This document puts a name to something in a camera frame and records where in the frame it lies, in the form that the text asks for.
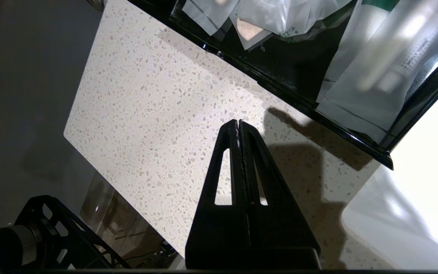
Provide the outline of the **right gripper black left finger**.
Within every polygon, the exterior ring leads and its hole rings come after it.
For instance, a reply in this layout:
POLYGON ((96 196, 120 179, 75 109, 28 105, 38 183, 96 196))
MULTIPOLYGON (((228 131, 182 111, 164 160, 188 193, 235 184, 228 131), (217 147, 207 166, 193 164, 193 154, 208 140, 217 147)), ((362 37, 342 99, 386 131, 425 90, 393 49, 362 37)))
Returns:
POLYGON ((240 132, 237 120, 219 129, 186 243, 188 269, 231 268, 230 260, 251 244, 248 217, 248 194, 242 167, 240 132), (224 151, 230 155, 231 205, 217 205, 215 199, 224 151))

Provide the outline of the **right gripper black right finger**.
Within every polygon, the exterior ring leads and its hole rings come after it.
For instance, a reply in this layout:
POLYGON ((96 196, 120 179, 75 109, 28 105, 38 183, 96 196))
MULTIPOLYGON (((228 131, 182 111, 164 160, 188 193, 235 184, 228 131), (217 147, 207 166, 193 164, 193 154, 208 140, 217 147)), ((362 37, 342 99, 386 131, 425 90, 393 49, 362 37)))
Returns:
POLYGON ((320 246, 259 131, 241 122, 254 261, 268 269, 320 269, 320 246))

